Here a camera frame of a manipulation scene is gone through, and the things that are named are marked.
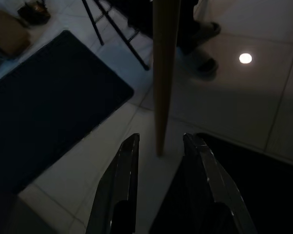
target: white tile floor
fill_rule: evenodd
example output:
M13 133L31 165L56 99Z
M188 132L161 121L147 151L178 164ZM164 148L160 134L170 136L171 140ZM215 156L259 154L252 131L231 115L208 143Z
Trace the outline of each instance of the white tile floor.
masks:
M127 104L20 193L59 233L85 233L99 179L132 133L141 137L139 234L148 232L176 172L184 132L208 132L293 164L293 0L200 3L196 18L218 21L223 28L221 35L203 46L220 67L214 79L206 81L177 55L161 158L154 151L152 71L141 67L106 19L98 23L105 42L101 46L81 0L46 2L53 18L44 30L33 30L34 45L16 61L5 63L0 78L68 29L135 90ZM99 10L88 2L98 16ZM133 33L119 13L110 15L126 36ZM132 44L148 62L152 40L139 35ZM253 61L241 64L242 53L250 53Z

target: wooden stick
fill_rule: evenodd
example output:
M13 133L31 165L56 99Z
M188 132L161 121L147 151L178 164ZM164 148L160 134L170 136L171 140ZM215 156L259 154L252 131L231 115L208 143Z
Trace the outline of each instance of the wooden stick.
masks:
M163 154L181 0L153 1L154 108L157 155Z

